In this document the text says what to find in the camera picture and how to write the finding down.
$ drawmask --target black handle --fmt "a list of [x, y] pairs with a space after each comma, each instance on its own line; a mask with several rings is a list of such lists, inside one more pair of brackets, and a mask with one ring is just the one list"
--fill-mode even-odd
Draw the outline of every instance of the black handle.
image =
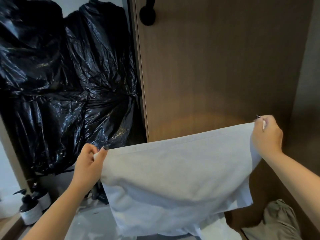
[[146, 5], [140, 9], [140, 21], [146, 26], [150, 26], [155, 23], [156, 12], [153, 9], [155, 1], [156, 0], [146, 0]]

